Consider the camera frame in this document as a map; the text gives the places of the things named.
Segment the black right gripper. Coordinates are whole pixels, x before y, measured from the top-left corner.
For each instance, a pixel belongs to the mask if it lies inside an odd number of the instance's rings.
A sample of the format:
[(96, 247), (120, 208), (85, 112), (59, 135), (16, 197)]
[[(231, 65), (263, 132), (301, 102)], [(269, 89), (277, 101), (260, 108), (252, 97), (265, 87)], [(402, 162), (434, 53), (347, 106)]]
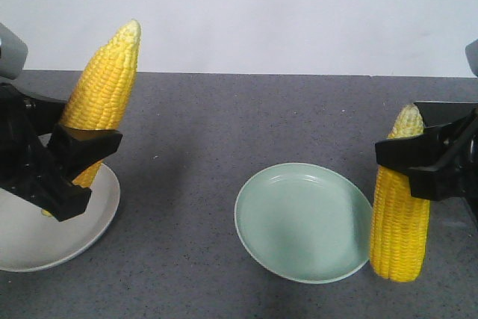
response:
[(382, 140), (375, 150), (377, 164), (409, 177), (415, 198), (477, 198), (477, 109), (422, 134)]

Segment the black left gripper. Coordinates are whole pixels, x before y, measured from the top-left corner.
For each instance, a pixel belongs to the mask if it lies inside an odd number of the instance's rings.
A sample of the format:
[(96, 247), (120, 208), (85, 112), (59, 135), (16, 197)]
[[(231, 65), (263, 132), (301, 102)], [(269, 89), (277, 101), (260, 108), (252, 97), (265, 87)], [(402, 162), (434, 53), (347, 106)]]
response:
[[(93, 181), (122, 140), (117, 130), (56, 125), (65, 104), (1, 84), (1, 188), (60, 222), (82, 215), (92, 195), (70, 180)], [(51, 132), (47, 150), (40, 136)]]

